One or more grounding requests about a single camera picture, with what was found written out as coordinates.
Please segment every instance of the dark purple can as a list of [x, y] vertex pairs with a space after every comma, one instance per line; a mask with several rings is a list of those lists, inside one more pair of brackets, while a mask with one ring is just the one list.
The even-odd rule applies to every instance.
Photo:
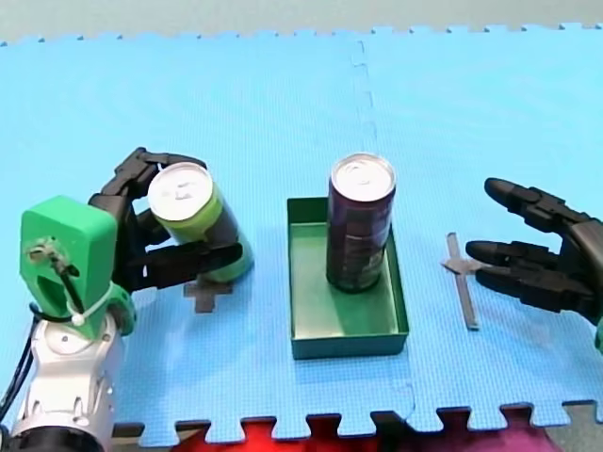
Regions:
[[383, 158], [356, 153], [337, 162], [329, 179], [327, 280], [362, 292], [381, 276], [392, 221], [396, 174]]

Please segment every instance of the gray cross marker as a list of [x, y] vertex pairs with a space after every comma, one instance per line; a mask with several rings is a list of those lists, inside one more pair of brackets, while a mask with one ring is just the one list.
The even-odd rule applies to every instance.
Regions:
[[461, 250], [459, 249], [459, 241], [456, 237], [456, 233], [448, 234], [446, 236], [446, 242], [448, 244], [450, 259], [442, 265], [454, 273], [456, 289], [459, 292], [459, 298], [461, 299], [464, 323], [469, 330], [478, 330], [480, 325], [475, 316], [475, 310], [473, 308], [473, 303], [471, 302], [465, 275], [474, 274], [477, 269], [483, 266], [483, 264], [474, 260], [465, 260], [461, 257]]
[[184, 296], [187, 299], [195, 299], [195, 313], [213, 313], [216, 308], [216, 295], [232, 294], [231, 283], [211, 282], [202, 275], [197, 277], [196, 282], [185, 284]]

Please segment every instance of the can lid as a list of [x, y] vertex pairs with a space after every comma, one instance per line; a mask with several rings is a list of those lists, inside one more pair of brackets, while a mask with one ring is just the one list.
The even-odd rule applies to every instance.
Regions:
[[170, 165], [151, 181], [149, 207], [166, 221], [193, 218], [211, 199], [213, 184], [209, 172], [195, 163]]
[[396, 186], [396, 173], [389, 162], [378, 155], [355, 153], [335, 164], [331, 181], [346, 198], [371, 202], [392, 192]]

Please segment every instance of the green can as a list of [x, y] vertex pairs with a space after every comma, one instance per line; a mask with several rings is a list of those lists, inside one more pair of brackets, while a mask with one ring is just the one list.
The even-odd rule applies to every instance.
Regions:
[[209, 281], [232, 282], [252, 268], [249, 242], [207, 169], [188, 162], [170, 165], [153, 179], [147, 199], [157, 220], [178, 243], [241, 244], [240, 259], [205, 273]]

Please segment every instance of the white zip tie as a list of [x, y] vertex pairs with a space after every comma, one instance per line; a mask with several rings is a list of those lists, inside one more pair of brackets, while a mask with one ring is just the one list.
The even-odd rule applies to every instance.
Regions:
[[76, 327], [81, 327], [86, 323], [86, 319], [88, 317], [90, 317], [91, 315], [93, 315], [96, 311], [99, 310], [99, 308], [101, 306], [103, 306], [106, 302], [106, 300], [109, 298], [109, 295], [111, 294], [111, 291], [113, 290], [113, 286], [115, 284], [113, 283], [113, 281], [109, 281], [109, 287], [107, 288], [106, 292], [103, 294], [102, 297], [100, 297], [98, 299], [98, 301], [96, 301], [92, 306], [90, 306], [88, 308], [88, 310], [84, 311], [82, 314], [78, 313], [75, 308], [72, 306], [73, 301], [71, 300], [71, 298], [69, 297], [69, 294], [67, 293], [67, 291], [65, 291], [65, 293], [67, 294], [67, 297], [69, 299], [69, 302], [67, 303], [67, 310], [69, 311], [69, 313], [72, 315], [72, 323], [76, 326]]

